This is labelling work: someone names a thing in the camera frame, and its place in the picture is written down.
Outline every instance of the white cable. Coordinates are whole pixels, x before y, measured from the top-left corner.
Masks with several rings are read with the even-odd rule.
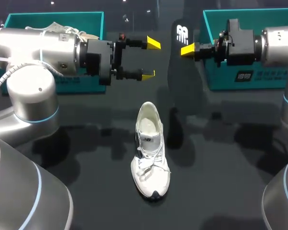
[[[12,68],[10,68],[1,78],[0,78],[0,87],[1,85],[16,71],[20,70],[21,68],[25,67],[25,66],[29,66],[29,65],[43,65],[45,68],[47,68],[51,73],[58,75],[59,77],[64,77],[63,74],[61,74],[60,72],[58,72],[57,70],[55,70],[51,65],[49,65],[48,63],[44,62],[44,61],[39,61],[39,60],[32,60],[32,61],[28,61],[26,63],[22,63],[16,66],[13,66]]]
[[[65,26],[64,29],[66,30],[65,33],[76,34],[82,42],[87,42],[86,38],[81,37],[82,34],[86,34],[85,31],[79,31],[78,29],[72,28],[70,26]]]

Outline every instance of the gray robot arm segment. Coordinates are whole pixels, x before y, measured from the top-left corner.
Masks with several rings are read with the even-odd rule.
[[[48,120],[29,123],[19,119],[13,107],[0,111],[0,139],[9,145],[18,145],[47,137],[59,129],[58,112]]]
[[[0,140],[0,229],[69,230],[72,216],[67,187]]]

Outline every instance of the teal container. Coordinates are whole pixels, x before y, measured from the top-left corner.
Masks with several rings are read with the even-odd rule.
[[[4,27],[24,29],[26,26],[45,28],[56,22],[71,26],[87,34],[96,35],[100,40],[105,37],[103,12],[58,12],[58,13],[11,13]],[[55,77],[57,93],[103,93],[105,86],[99,85],[98,76],[84,76],[85,69],[79,70],[79,76],[72,78]],[[6,84],[2,92],[7,94]]]
[[[242,30],[254,30],[260,35],[266,27],[288,25],[288,8],[203,11],[199,42],[214,44],[214,39],[225,30],[227,20],[236,18]],[[286,68],[263,68],[260,62],[251,66],[227,66],[224,61],[218,68],[214,60],[209,59],[204,65],[211,90],[283,89],[288,78]],[[241,73],[251,74],[251,80],[236,82]]]

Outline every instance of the robotic arm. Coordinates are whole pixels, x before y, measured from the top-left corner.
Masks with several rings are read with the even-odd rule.
[[[122,50],[130,47],[161,49],[150,37],[126,38],[117,42],[88,39],[81,42],[76,34],[52,31],[0,28],[0,69],[6,74],[12,107],[0,111],[0,139],[16,146],[52,135],[59,128],[59,104],[53,74],[77,75],[85,69],[88,77],[99,76],[99,84],[118,80],[143,81],[155,71],[125,71],[121,66]]]
[[[288,67],[288,26],[269,27],[261,35],[242,30],[238,19],[230,19],[215,44],[193,43],[181,49],[182,56],[195,61],[213,58],[218,67],[251,65]],[[288,81],[281,110],[282,124],[288,128]],[[288,165],[267,185],[262,198],[262,214],[269,230],[288,230]]]

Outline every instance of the black table surface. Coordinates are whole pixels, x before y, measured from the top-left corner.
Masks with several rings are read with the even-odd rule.
[[[201,64],[169,63],[175,20],[196,30],[204,9],[273,7],[288,7],[288,0],[0,1],[0,24],[12,12],[104,11],[108,40],[125,31],[162,44],[161,51],[124,52],[124,67],[155,69],[156,77],[114,80],[105,95],[60,95],[61,130],[17,147],[68,186],[72,230],[265,229],[263,190],[288,162],[283,92],[211,92]],[[141,198],[130,169],[135,121],[146,101],[159,110],[172,172],[168,195],[157,203]],[[0,109],[10,105],[0,95]]]

